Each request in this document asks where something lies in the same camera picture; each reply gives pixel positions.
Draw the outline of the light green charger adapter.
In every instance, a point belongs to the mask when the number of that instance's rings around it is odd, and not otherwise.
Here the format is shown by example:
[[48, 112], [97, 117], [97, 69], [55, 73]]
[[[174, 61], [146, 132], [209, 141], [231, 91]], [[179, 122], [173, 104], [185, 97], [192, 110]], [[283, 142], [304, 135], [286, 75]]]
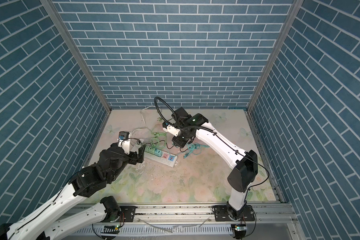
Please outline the light green charger adapter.
[[155, 154], [155, 150], [156, 150], [156, 148], [151, 147], [150, 150], [149, 150], [149, 153], [154, 155], [154, 154]]

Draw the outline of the white power strip colourful sockets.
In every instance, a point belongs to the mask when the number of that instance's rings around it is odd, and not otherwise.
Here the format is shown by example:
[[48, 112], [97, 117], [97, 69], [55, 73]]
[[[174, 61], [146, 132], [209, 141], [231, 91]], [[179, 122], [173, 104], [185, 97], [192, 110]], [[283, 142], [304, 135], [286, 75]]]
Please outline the white power strip colourful sockets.
[[174, 167], [175, 165], [177, 165], [177, 158], [178, 156], [176, 155], [173, 155], [169, 152], [165, 152], [165, 151], [162, 151], [163, 152], [163, 155], [159, 158], [157, 156], [155, 156], [155, 154], [150, 154], [150, 153], [147, 153], [145, 152], [144, 156], [146, 159], [148, 160], [151, 160], [151, 161], [155, 161], [157, 163], [160, 163], [160, 164], [163, 164], [163, 165], [166, 165], [166, 166], [169, 166], [169, 167]]

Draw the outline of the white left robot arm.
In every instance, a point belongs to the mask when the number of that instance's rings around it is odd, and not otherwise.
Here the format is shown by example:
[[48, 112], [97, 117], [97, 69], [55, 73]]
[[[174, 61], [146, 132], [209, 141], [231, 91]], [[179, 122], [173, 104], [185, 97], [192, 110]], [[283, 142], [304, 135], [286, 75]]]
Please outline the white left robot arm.
[[126, 153], [117, 143], [101, 151], [97, 163], [75, 173], [51, 199], [22, 220], [0, 226], [0, 240], [61, 240], [94, 223], [111, 221], [118, 228], [125, 214], [113, 196], [79, 213], [63, 218], [71, 208], [104, 189], [128, 165], [144, 161], [145, 145]]

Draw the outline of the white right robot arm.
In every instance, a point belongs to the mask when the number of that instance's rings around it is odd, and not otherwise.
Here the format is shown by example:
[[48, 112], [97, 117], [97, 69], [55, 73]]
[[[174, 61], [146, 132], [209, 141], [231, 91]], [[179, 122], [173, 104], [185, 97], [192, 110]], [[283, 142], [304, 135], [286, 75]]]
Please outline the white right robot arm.
[[162, 118], [163, 130], [171, 135], [172, 144], [180, 149], [198, 139], [214, 150], [231, 168], [228, 183], [232, 187], [230, 198], [227, 202], [229, 217], [238, 221], [244, 218], [247, 205], [248, 191], [254, 186], [253, 182], [258, 174], [256, 152], [239, 148], [225, 138], [201, 114], [191, 116], [184, 108], [172, 109], [162, 98], [155, 97], [154, 105]]

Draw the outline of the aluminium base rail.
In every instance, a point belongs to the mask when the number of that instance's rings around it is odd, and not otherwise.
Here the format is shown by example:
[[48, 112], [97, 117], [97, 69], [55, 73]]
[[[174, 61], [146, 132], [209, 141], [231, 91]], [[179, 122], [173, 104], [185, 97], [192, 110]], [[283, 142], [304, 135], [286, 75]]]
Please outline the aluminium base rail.
[[57, 239], [70, 235], [95, 234], [100, 237], [159, 236], [169, 234], [233, 234], [243, 224], [258, 229], [262, 224], [287, 228], [292, 239], [304, 240], [297, 216], [290, 204], [244, 205], [237, 217], [227, 204], [121, 204], [116, 220], [95, 220], [89, 212], [95, 206], [78, 204], [57, 220], [50, 233]]

